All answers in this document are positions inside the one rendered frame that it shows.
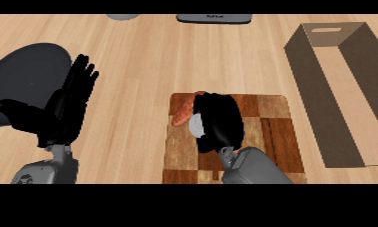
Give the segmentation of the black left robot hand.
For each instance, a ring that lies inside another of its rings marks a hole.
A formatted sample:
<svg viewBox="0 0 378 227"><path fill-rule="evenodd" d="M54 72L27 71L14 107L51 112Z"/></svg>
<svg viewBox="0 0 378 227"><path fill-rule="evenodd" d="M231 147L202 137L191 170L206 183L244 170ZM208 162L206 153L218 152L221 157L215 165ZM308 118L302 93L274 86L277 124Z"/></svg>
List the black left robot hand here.
<svg viewBox="0 0 378 227"><path fill-rule="evenodd" d="M0 100L0 113L11 128L36 135L39 148L67 146L78 138L97 77L88 57L79 54L61 88L54 91L42 109L13 99Z"/></svg>

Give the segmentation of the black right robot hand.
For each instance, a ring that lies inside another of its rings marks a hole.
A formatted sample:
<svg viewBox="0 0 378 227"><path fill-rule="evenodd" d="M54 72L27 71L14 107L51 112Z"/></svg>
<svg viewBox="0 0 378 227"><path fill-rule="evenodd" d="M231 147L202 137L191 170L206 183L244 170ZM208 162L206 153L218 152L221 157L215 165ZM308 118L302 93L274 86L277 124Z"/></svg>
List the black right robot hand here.
<svg viewBox="0 0 378 227"><path fill-rule="evenodd" d="M200 115L203 135L196 139L197 151L218 152L222 147L240 148L243 122L239 107L230 95L203 93L194 96L193 113Z"/></svg>

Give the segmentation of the orange can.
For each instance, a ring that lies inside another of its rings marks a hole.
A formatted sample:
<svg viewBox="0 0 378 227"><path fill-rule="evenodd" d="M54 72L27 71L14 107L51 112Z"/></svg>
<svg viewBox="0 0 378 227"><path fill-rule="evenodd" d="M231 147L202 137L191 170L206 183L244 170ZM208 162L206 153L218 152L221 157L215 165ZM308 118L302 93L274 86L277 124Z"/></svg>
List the orange can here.
<svg viewBox="0 0 378 227"><path fill-rule="evenodd" d="M200 114L193 112L194 96L202 94L203 92L197 91L188 95L174 113L171 120L171 124L175 127L184 123L188 124L188 132L194 138L200 138L205 135Z"/></svg>

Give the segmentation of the checkered wooden cutting board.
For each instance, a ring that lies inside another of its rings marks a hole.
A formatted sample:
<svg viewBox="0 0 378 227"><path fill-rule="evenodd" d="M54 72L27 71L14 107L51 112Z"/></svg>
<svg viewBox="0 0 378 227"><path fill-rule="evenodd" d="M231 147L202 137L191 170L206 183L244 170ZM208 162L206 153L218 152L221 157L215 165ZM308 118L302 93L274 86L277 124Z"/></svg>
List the checkered wooden cutting board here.
<svg viewBox="0 0 378 227"><path fill-rule="evenodd" d="M162 182L165 184L215 184L224 168L213 151L197 152L188 123L172 125L172 116L191 97L175 93L169 99ZM231 94L237 103L244 137L243 147L256 147L267 155L289 180L305 183L305 173L290 120L286 98L281 95Z"/></svg>

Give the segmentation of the open cardboard box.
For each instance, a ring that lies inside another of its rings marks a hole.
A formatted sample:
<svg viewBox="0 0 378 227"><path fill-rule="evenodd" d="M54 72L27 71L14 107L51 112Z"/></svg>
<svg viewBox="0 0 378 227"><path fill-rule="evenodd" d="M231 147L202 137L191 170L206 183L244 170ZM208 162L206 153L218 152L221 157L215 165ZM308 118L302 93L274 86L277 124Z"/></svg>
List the open cardboard box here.
<svg viewBox="0 0 378 227"><path fill-rule="evenodd" d="M284 53L324 166L378 166L378 37L367 24L301 24Z"/></svg>

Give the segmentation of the dark grey round plate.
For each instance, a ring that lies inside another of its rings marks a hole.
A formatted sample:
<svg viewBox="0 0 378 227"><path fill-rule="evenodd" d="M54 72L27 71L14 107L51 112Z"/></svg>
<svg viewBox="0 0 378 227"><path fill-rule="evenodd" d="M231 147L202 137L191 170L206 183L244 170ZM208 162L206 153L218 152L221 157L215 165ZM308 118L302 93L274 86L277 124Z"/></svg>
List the dark grey round plate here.
<svg viewBox="0 0 378 227"><path fill-rule="evenodd" d="M58 45L23 46L0 60L0 100L13 99L42 109L69 69L70 56Z"/></svg>

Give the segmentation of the grey round object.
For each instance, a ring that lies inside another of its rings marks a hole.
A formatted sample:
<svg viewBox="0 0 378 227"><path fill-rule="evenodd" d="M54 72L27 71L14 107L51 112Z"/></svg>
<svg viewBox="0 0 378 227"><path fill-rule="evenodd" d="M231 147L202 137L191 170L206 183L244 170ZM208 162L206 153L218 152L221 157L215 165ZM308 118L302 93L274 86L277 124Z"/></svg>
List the grey round object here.
<svg viewBox="0 0 378 227"><path fill-rule="evenodd" d="M138 17L140 14L106 14L112 20L125 21Z"/></svg>

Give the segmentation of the grey flat appliance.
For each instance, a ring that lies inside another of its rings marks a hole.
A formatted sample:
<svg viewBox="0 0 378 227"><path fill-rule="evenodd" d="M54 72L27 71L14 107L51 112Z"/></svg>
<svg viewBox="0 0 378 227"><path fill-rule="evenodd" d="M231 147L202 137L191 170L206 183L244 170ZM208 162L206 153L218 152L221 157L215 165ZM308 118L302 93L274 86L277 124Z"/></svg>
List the grey flat appliance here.
<svg viewBox="0 0 378 227"><path fill-rule="evenodd" d="M177 21L194 24L247 24L250 14L178 14Z"/></svg>

